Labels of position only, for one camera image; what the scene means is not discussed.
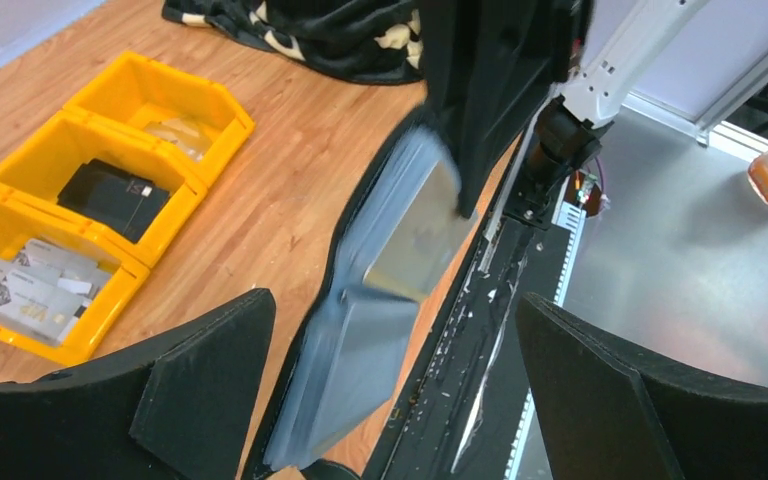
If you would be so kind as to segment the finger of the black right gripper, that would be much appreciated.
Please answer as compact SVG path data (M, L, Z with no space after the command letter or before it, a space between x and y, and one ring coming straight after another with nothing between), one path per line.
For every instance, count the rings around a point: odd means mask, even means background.
M590 1L420 1L425 105L459 172L457 211L472 214L500 156L550 88L578 66Z

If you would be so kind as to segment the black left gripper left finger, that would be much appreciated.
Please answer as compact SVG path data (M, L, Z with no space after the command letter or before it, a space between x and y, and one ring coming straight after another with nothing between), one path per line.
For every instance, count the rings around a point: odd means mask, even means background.
M251 290L164 333L0 383L0 479L231 479L276 313Z

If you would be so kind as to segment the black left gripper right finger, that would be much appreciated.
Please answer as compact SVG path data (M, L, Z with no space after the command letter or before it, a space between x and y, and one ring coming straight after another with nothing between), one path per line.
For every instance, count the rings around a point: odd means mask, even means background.
M527 293L519 344L557 479L768 479L768 387L671 359Z

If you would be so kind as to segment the black leather card holder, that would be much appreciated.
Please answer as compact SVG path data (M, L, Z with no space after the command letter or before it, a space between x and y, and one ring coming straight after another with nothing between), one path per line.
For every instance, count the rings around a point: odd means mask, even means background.
M239 475L241 479L267 479L275 473L273 469L264 463L264 453L273 429L278 423L282 409L289 403L289 394L292 391L292 386L298 383L301 379L301 361L304 358L302 351L305 340L308 337L308 331L310 330L309 324L317 308L325 302L325 299L328 296L335 274L338 246L381 175L387 162L390 149L394 147L397 140L402 134L406 133L409 128L427 124L432 120L433 115L424 103L420 103L410 110L386 137L347 200L331 236L323 278L317 295L311 302L311 305L303 317L299 329L290 344L279 376L276 380L275 388L273 389L262 416L261 423L256 434L253 436L252 447L245 459L242 473Z

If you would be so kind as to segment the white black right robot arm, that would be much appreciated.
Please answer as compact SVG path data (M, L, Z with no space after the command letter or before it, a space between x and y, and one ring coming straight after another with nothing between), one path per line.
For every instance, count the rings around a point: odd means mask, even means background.
M450 149L468 216L501 154L535 135L536 200L590 160L624 100L700 11L698 1L637 1L584 63L592 1L420 1L424 108Z

